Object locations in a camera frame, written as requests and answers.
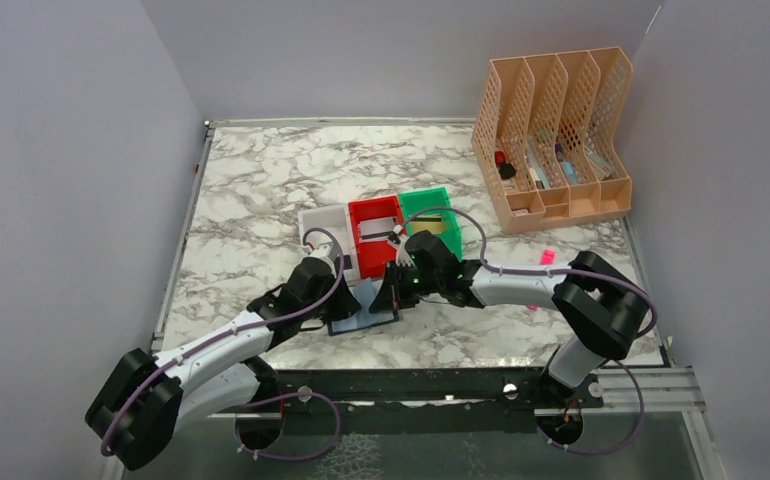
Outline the navy blue card holder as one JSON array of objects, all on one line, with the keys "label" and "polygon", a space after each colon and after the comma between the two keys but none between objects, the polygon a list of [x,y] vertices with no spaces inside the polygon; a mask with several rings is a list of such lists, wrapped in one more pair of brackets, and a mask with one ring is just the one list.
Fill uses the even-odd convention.
[{"label": "navy blue card holder", "polygon": [[347,319],[330,322],[327,325],[328,335],[334,337],[398,322],[400,320],[398,312],[371,313],[369,311],[381,286],[381,280],[365,279],[350,287],[350,293],[360,304],[360,310]]}]

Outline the white plastic bin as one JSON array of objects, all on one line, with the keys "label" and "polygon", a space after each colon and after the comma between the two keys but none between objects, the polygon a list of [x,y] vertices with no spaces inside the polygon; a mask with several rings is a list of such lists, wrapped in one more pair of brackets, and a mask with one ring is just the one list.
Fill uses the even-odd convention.
[{"label": "white plastic bin", "polygon": [[298,212],[297,219],[300,238],[313,227],[329,231],[340,244],[344,254],[344,274],[347,282],[353,283],[360,279],[347,203],[302,209]]}]

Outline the peach file organizer rack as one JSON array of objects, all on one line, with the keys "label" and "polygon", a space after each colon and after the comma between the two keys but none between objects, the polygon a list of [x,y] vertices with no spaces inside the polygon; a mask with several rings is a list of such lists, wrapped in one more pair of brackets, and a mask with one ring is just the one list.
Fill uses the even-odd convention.
[{"label": "peach file organizer rack", "polygon": [[[630,212],[633,183],[614,139],[632,77],[619,47],[489,61],[471,143],[504,233],[612,221]],[[528,141],[549,188],[536,188],[525,159]],[[616,174],[598,179],[584,145]],[[496,150],[516,167],[513,179],[500,178]]]}]

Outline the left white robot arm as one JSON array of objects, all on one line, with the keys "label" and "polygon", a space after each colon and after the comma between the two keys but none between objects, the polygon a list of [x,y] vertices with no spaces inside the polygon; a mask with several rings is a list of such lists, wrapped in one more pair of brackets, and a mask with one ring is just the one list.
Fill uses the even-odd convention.
[{"label": "left white robot arm", "polygon": [[360,310],[344,264],[342,254],[315,250],[220,328],[170,350],[125,353],[84,417],[101,454],[140,469],[192,420],[235,405],[270,406],[276,386],[262,354],[301,333],[307,321],[340,321]]}]

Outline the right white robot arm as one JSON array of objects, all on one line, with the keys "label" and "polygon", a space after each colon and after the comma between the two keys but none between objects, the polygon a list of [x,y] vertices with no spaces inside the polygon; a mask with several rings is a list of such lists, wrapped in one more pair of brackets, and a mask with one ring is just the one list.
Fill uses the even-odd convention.
[{"label": "right white robot arm", "polygon": [[645,318],[654,313],[640,288],[591,251],[578,253],[567,265],[536,270],[494,267],[482,258],[460,260],[426,231],[400,248],[369,305],[372,313],[413,308],[422,298],[438,295],[460,308],[532,305],[562,315],[573,336],[551,356],[537,383],[540,398],[553,407],[573,399],[593,370],[625,359]]}]

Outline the gold card in green bin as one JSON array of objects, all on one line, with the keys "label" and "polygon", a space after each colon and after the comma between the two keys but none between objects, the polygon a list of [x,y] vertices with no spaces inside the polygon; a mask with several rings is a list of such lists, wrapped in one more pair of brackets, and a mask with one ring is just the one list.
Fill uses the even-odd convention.
[{"label": "gold card in green bin", "polygon": [[446,231],[445,220],[441,215],[419,216],[409,222],[408,227],[413,234],[427,231],[433,235],[441,235]]}]

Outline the red plastic bin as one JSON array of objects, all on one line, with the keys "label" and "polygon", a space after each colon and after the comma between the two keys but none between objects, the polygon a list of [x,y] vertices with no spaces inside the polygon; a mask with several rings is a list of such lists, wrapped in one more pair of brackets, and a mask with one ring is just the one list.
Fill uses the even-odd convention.
[{"label": "red plastic bin", "polygon": [[395,260],[396,251],[388,241],[360,243],[357,224],[360,220],[394,216],[397,225],[403,223],[403,215],[396,196],[384,196],[348,204],[351,232],[358,260],[361,279],[378,279],[384,274],[387,263]]}]

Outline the green plastic bin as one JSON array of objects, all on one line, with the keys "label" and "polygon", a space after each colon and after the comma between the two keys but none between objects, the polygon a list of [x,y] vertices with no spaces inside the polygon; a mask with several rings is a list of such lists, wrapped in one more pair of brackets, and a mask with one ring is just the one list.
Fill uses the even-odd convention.
[{"label": "green plastic bin", "polygon": [[[399,193],[397,199],[405,220],[421,211],[423,211],[423,214],[420,216],[441,215],[445,220],[446,231],[441,235],[435,236],[443,241],[458,260],[462,259],[461,230],[455,214],[448,210],[433,210],[433,207],[451,206],[449,195],[444,187]],[[413,233],[409,230],[408,223],[405,225],[406,232],[408,235],[412,235]]]}]

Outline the pink highlighter pen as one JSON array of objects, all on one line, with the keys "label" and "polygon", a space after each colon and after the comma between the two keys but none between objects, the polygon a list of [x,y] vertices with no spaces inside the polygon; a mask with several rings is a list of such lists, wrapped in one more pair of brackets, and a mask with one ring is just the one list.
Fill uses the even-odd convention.
[{"label": "pink highlighter pen", "polygon": [[[550,249],[545,249],[543,251],[542,255],[541,255],[541,258],[539,260],[539,264],[541,266],[552,265],[554,263],[554,260],[555,260],[555,252],[553,250],[550,250]],[[528,305],[527,308],[530,311],[537,311],[539,309],[539,307],[535,306],[535,305]]]}]

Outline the red black stamp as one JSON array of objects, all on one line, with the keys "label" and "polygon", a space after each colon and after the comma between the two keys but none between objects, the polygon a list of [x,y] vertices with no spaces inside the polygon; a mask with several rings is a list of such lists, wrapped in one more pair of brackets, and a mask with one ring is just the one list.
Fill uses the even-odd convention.
[{"label": "red black stamp", "polygon": [[507,157],[503,151],[496,150],[494,152],[493,159],[497,172],[503,181],[511,180],[516,176],[516,167],[508,162]]}]

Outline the clear pen pack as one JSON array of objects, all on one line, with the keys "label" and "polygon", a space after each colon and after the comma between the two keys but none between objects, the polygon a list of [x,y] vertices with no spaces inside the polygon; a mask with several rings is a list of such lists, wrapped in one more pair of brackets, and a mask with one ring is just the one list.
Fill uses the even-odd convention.
[{"label": "clear pen pack", "polygon": [[525,159],[529,164],[531,175],[533,176],[537,189],[546,189],[550,187],[550,183],[546,177],[546,173],[538,162],[538,156],[532,146],[532,143],[528,141],[525,146]]}]

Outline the grey stapler in rack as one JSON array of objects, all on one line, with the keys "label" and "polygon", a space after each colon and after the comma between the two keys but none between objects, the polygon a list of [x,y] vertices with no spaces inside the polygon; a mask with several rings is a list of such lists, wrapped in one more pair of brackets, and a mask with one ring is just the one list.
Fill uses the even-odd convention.
[{"label": "grey stapler in rack", "polygon": [[616,169],[614,166],[598,152],[589,148],[587,145],[583,146],[583,151],[586,159],[595,171],[595,176],[598,179],[607,180],[616,174]]}]

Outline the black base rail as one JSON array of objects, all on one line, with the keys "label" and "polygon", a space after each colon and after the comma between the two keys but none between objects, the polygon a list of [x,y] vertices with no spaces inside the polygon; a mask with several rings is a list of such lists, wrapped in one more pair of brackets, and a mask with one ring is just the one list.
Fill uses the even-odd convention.
[{"label": "black base rail", "polygon": [[602,369],[572,391],[537,367],[274,370],[258,400],[209,417],[244,431],[320,435],[541,433],[561,444],[599,414],[702,412],[706,403],[688,368]]}]

